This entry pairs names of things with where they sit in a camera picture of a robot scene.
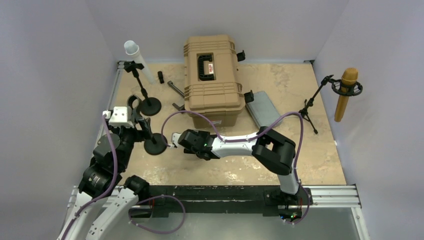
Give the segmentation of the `black round-base stand front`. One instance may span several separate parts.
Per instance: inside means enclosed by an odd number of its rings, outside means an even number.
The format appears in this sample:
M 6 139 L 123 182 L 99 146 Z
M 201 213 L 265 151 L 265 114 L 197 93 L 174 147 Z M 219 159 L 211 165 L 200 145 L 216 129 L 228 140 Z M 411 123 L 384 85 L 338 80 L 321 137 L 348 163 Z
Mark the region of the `black round-base stand front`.
M 167 139 L 162 140 L 160 133 L 153 133 L 151 119 L 142 113 L 144 101 L 133 94 L 127 99 L 127 106 L 131 109 L 131 121 L 135 128 L 135 142 L 143 142 L 143 147 L 149 155 L 159 155 L 167 148 Z

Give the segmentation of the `black round-base stand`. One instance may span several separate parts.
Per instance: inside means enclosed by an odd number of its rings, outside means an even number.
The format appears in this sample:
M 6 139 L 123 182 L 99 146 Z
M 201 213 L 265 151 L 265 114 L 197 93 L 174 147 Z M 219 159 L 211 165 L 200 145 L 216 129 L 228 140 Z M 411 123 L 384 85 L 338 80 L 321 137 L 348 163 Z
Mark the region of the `black round-base stand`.
M 162 140 L 160 133 L 153 133 L 151 119 L 142 113 L 144 101 L 133 94 L 127 99 L 127 106 L 131 109 L 131 121 L 135 128 L 135 142 L 143 142 L 143 147 L 149 155 L 159 155 L 167 148 L 167 139 Z
M 141 94 L 144 97 L 144 100 L 139 100 L 139 104 L 136 109 L 142 115 L 151 117 L 160 112 L 162 104 L 159 99 L 155 97 L 149 97 L 147 90 L 143 87 L 138 70 L 143 70 L 144 68 L 145 67 L 142 63 L 135 63 L 134 61 L 124 62 L 124 70 L 127 73 L 132 73 L 133 77 L 137 80 Z

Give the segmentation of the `tan plastic tool case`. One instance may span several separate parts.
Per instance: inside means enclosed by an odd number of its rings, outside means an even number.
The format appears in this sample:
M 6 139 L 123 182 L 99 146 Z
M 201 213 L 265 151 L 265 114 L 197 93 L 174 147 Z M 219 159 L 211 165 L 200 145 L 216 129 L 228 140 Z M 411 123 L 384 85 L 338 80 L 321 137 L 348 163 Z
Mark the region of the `tan plastic tool case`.
M 227 34 L 191 36 L 183 55 L 184 108 L 194 127 L 233 127 L 245 107 L 234 40 Z

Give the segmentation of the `white microphone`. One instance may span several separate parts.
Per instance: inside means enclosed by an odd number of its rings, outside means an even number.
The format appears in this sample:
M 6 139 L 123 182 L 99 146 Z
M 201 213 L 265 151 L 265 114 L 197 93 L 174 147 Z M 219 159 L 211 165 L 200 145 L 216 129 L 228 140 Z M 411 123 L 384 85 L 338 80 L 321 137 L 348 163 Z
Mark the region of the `white microphone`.
M 125 53 L 130 56 L 136 64 L 143 65 L 143 69 L 141 70 L 141 72 L 144 74 L 150 84 L 154 84 L 155 78 L 146 61 L 141 55 L 140 47 L 133 40 L 127 40 L 124 43 L 124 49 Z

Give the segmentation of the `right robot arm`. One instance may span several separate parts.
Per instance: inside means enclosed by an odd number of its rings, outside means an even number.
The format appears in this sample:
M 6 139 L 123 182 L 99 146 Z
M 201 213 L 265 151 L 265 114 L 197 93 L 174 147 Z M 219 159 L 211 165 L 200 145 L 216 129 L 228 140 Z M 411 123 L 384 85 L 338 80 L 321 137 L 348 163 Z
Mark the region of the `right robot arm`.
M 280 196 L 288 204 L 300 198 L 301 184 L 297 175 L 300 148 L 279 132 L 263 126 L 258 132 L 241 136 L 221 136 L 208 131 L 187 129 L 172 134 L 172 144 L 184 153 L 209 161 L 225 157 L 254 157 L 267 170 L 277 175 Z

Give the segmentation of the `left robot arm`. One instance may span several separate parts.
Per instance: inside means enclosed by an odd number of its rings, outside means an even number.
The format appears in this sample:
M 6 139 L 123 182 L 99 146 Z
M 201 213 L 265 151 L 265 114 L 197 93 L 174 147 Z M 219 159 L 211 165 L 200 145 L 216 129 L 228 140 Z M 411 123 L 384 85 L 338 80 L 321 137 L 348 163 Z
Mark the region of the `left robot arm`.
M 153 134 L 150 119 L 140 115 L 116 120 L 105 111 L 102 124 L 103 135 L 77 186 L 71 213 L 58 236 L 60 240 L 102 240 L 124 213 L 135 204 L 146 203 L 151 196 L 149 183 L 133 175 L 125 180 L 112 203 L 103 209 L 122 180 L 135 143 L 151 140 Z

